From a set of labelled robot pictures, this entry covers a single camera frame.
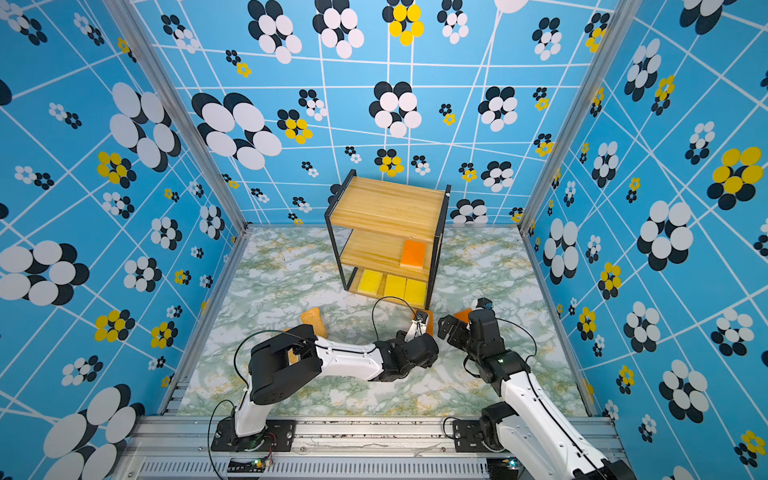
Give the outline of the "yellow sponge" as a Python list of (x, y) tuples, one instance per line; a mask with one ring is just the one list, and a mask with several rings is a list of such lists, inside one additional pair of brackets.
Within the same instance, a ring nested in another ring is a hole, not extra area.
[(405, 277), (388, 274), (384, 285), (384, 296), (405, 299), (406, 285)]
[(414, 307), (426, 305), (428, 284), (426, 282), (407, 279), (405, 284), (404, 300)]
[(383, 278), (384, 274), (382, 272), (365, 269), (360, 277), (357, 292), (363, 295), (377, 296)]

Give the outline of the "orange sponge front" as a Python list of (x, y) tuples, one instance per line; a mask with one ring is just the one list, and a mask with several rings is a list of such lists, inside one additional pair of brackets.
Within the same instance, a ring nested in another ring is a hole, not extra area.
[(406, 240), (400, 258), (401, 268), (423, 269), (427, 244), (416, 240)]

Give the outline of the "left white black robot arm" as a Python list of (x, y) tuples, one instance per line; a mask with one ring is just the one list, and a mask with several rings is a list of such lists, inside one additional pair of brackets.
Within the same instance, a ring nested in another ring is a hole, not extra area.
[(301, 324), (266, 339), (250, 350), (242, 399), (234, 407), (238, 440), (267, 433), (267, 416), (280, 403), (317, 378), (343, 377), (390, 383), (413, 369), (430, 368), (439, 355), (434, 338), (399, 331), (395, 338), (355, 345), (329, 341)]

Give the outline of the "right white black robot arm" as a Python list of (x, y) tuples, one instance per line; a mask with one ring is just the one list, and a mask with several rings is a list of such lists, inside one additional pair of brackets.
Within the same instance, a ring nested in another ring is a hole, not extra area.
[(482, 410), (483, 441), (506, 450), (535, 479), (633, 479), (623, 460), (610, 460), (549, 399), (520, 354), (507, 348), (495, 312), (470, 311), (438, 320), (438, 337), (464, 351), (501, 401)]

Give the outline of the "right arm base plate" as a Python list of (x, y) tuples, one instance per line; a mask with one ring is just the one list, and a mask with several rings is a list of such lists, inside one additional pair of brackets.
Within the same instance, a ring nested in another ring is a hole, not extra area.
[(453, 420), (448, 434), (459, 453), (535, 453), (535, 437), (519, 416), (483, 427), (479, 420)]

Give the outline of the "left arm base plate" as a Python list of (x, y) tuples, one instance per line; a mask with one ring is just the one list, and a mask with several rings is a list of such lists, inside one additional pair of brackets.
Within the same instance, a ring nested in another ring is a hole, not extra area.
[(213, 452), (289, 452), (296, 426), (294, 420), (267, 420), (256, 434), (237, 436), (234, 418), (229, 416), (218, 422), (210, 447)]

